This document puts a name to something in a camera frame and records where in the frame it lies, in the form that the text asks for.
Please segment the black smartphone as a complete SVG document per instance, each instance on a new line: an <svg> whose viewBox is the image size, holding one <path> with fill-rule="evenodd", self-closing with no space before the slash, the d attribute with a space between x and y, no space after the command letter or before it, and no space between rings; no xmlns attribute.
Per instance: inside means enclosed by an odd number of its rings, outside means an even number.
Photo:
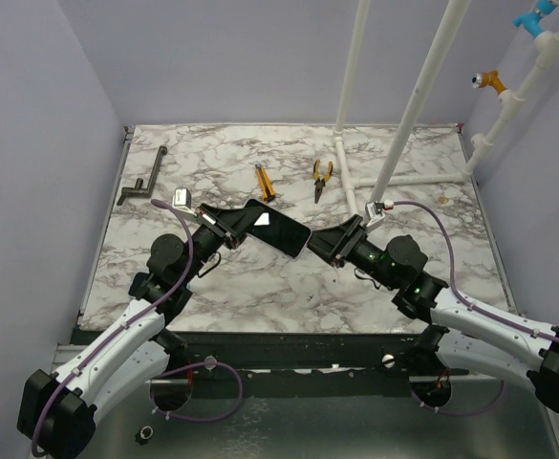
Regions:
<svg viewBox="0 0 559 459"><path fill-rule="evenodd" d="M312 230L288 215L256 199L249 199L244 208L261 208L262 214L248 234L276 249L286 257L295 259L307 246Z"/></svg>

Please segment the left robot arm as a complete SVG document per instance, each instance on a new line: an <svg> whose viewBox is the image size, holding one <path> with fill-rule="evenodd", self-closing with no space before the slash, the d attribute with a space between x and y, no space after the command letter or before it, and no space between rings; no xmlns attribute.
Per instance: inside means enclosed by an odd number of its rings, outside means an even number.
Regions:
<svg viewBox="0 0 559 459"><path fill-rule="evenodd" d="M148 272L118 319L55 371L28 377L16 427L30 439L35 458L76 458L117 403L152 377L173 378L183 371L183 344L166 327L192 296L188 283L220 247L239 247L264 212L260 206L186 210L151 203L171 211L182 226L189 221L199 226L187 229L184 239L159 236Z"/></svg>

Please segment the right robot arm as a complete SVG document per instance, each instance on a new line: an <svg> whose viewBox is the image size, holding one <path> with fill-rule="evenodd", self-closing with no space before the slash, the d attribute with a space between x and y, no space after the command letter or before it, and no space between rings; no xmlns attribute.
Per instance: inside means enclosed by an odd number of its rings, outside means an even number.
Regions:
<svg viewBox="0 0 559 459"><path fill-rule="evenodd" d="M559 414L559 325L514 316L470 299L424 269L427 256L409 235L385 249L369 241L360 216L316 230L309 249L331 266L347 263L394 291L398 310L427 323L431 341L417 346L413 363L432 375L463 369L530 389Z"/></svg>

